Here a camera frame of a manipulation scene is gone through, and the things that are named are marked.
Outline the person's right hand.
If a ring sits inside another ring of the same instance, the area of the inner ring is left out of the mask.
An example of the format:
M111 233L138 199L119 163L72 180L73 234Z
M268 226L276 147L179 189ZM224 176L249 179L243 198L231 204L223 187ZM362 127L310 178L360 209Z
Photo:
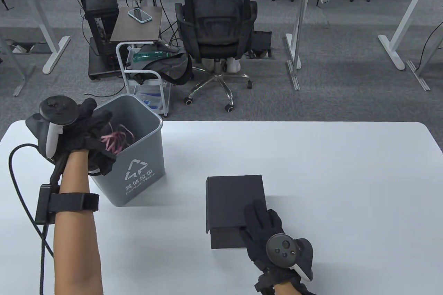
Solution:
M248 256L262 272L260 289L272 286L277 295L302 295L306 289L300 283L295 271L283 269L271 262L267 254L267 242L276 234L284 233L282 222L276 211L266 208L264 202L255 200L244 208L246 226L240 235L245 243Z

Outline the person's left hand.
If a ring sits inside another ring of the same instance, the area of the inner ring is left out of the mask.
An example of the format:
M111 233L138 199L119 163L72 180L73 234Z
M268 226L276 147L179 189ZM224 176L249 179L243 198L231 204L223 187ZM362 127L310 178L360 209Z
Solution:
M54 164L60 172L65 169L69 154L80 150L89 152L89 172L97 170L98 175L107 175L111 172L116 155L106 150L106 144L101 141L101 137L112 119L112 112L107 110L96 112L97 106L95 99L87 98L79 105L78 119L63 128L53 157Z

